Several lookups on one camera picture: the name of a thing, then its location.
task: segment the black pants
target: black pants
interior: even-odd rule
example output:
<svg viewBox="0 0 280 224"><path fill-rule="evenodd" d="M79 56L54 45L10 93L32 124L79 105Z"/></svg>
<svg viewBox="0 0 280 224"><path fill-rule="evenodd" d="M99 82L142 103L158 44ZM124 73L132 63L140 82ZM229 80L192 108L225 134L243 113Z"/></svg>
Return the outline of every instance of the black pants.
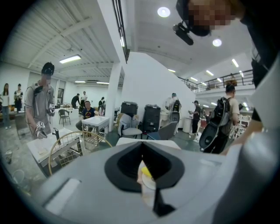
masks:
<svg viewBox="0 0 280 224"><path fill-rule="evenodd" d="M197 133L197 128L198 128L198 122L199 120L192 120L192 133Z"/></svg>
<svg viewBox="0 0 280 224"><path fill-rule="evenodd" d="M213 154L220 154L224 147L226 146L228 142L228 135L223 134L221 131L219 131L218 136L215 138L214 142L204 149L204 153L213 153Z"/></svg>

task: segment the person in gray shirt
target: person in gray shirt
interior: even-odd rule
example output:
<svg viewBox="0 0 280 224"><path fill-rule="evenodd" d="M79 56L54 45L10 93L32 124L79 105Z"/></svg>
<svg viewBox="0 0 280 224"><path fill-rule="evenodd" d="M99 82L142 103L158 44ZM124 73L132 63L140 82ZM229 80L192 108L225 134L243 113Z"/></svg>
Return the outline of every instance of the person in gray shirt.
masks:
<svg viewBox="0 0 280 224"><path fill-rule="evenodd" d="M50 104L54 102L54 89L50 85L51 77L54 73L54 65L47 62L41 73L42 78L28 87L25 94L26 121L33 139L46 138L46 135L51 133L48 115L54 116L54 109L52 111L49 109ZM38 122L43 122L45 129L37 127Z"/></svg>

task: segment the dark blue t-shirt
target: dark blue t-shirt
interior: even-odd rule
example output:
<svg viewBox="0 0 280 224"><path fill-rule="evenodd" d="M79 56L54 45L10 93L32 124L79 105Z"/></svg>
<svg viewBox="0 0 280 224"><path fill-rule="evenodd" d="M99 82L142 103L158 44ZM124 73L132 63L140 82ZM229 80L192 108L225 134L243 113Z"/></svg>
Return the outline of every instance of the dark blue t-shirt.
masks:
<svg viewBox="0 0 280 224"><path fill-rule="evenodd" d="M84 119L88 119L90 117L94 117L95 116L95 109L94 108L90 108L88 109L83 109L82 115L84 116Z"/></svg>

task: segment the yellow object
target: yellow object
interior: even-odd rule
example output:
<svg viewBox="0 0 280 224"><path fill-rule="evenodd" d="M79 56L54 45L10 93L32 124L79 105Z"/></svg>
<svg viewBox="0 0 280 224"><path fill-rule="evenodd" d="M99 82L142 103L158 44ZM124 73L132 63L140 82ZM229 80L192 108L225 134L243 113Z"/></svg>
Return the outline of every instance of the yellow object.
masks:
<svg viewBox="0 0 280 224"><path fill-rule="evenodd" d="M150 171L148 170L148 168L145 166L141 169L141 171L148 177L152 178L152 175L150 174Z"/></svg>

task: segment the seated man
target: seated man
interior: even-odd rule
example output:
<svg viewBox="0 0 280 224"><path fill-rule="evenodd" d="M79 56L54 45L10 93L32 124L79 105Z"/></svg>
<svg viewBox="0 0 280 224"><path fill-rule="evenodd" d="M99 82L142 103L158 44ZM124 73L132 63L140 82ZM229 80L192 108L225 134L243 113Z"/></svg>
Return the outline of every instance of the seated man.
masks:
<svg viewBox="0 0 280 224"><path fill-rule="evenodd" d="M94 117L95 115L99 115L99 113L94 108L91 107L91 103L89 101L86 101L84 105L85 108L83 109L82 112L84 119L88 119L90 117ZM76 124L76 128L78 128L80 131L83 131L83 124L81 120Z"/></svg>

